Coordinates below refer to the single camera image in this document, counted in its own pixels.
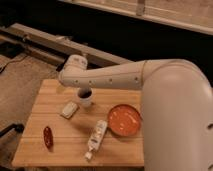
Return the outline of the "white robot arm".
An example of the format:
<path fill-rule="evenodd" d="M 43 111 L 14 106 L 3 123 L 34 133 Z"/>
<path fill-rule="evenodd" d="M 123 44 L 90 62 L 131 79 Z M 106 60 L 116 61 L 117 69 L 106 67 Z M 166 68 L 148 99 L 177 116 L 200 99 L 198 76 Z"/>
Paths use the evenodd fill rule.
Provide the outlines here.
<path fill-rule="evenodd" d="M 145 171 L 213 171 L 213 88 L 194 63 L 144 60 L 89 70 L 86 58 L 72 55 L 59 81 L 142 92 Z"/>

